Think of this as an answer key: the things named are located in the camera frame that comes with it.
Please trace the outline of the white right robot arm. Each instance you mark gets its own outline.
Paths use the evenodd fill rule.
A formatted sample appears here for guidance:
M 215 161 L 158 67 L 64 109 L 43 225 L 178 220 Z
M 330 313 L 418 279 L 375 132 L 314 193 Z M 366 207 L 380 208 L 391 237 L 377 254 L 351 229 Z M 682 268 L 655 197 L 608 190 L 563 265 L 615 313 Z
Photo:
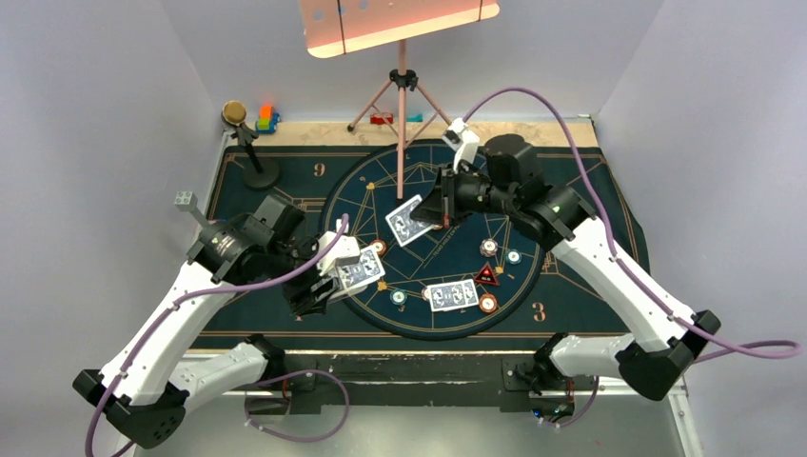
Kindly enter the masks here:
M 555 334 L 535 352 L 524 382 L 540 392 L 577 376 L 605 376 L 661 400 L 717 333 L 718 317 L 677 300 L 664 304 L 664 288 L 646 271 L 631 271 L 635 263 L 614 241 L 604 210 L 568 185 L 546 183 L 538 154 L 522 136 L 498 135 L 482 145 L 472 132 L 448 130 L 443 140 L 455 157 L 412 219 L 448 228 L 474 213 L 506 216 L 573 269 L 628 328 L 618 337 Z

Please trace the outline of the orange poker chip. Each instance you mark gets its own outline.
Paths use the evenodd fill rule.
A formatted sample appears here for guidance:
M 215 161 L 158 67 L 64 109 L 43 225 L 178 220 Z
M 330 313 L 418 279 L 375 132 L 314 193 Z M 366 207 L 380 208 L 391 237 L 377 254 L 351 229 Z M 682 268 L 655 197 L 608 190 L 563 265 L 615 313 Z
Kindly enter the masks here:
M 387 252 L 387 245 L 385 241 L 381 239 L 373 240 L 369 245 L 377 252 L 377 254 L 380 257 L 384 257 L 384 255 Z
M 493 294 L 486 293 L 480 296 L 479 308 L 485 314 L 492 314 L 499 308 L 499 303 Z

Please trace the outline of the red triangular dealer button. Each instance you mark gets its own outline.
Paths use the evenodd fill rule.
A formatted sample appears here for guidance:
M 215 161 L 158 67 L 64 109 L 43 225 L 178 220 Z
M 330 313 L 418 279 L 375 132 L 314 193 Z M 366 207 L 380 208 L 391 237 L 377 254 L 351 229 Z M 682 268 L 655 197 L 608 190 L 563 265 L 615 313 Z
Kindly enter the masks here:
M 498 287 L 500 282 L 495 269 L 486 263 L 474 277 L 474 282 L 484 286 Z

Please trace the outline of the blue playing card box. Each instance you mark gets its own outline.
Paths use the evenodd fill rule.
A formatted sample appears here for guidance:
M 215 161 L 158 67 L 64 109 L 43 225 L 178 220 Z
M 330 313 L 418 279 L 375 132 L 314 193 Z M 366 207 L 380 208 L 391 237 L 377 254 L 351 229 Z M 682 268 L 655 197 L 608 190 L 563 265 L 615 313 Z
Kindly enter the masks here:
M 356 263 L 339 266 L 336 271 L 341 286 L 334 294 L 337 298 L 362 292 L 385 275 L 383 263 L 374 246 L 363 248 Z

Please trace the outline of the green poker chip stack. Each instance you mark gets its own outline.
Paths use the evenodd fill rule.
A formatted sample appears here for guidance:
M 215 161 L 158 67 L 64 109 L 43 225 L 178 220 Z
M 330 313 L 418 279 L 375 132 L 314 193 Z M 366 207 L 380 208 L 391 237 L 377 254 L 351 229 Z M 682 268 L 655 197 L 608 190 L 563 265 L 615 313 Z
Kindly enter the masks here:
M 394 289 L 389 294 L 389 300 L 396 307 L 402 307 L 407 301 L 407 293 L 401 289 Z

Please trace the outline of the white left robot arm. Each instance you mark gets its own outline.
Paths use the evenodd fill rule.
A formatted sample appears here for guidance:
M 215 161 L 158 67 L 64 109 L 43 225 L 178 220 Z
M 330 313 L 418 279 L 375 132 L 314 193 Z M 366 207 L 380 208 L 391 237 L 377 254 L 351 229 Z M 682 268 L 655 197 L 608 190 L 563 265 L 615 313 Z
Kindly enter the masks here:
M 261 334 L 192 366 L 182 359 L 210 319 L 237 294 L 281 287 L 298 315 L 321 312 L 340 283 L 335 267 L 360 250 L 349 218 L 332 231 L 296 235 L 305 213 L 268 195 L 252 212 L 205 223 L 168 293 L 127 345 L 102 368 L 87 368 L 73 389 L 130 446 L 166 441 L 194 409 L 237 387 L 271 389 L 291 378 L 285 352 Z

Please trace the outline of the blue backed playing card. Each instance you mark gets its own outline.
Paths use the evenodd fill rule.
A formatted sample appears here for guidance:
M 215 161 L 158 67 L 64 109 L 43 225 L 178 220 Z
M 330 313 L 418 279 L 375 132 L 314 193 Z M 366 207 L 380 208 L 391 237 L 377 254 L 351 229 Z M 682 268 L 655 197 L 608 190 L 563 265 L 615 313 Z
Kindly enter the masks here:
M 426 288 L 430 308 L 433 312 L 439 312 L 449 308 L 453 302 L 446 294 L 450 288 L 446 284 L 431 285 Z
M 446 292 L 450 296 L 453 304 L 445 310 L 454 310 L 476 306 L 479 303 L 479 295 L 473 280 L 462 280 L 445 283 L 450 290 Z

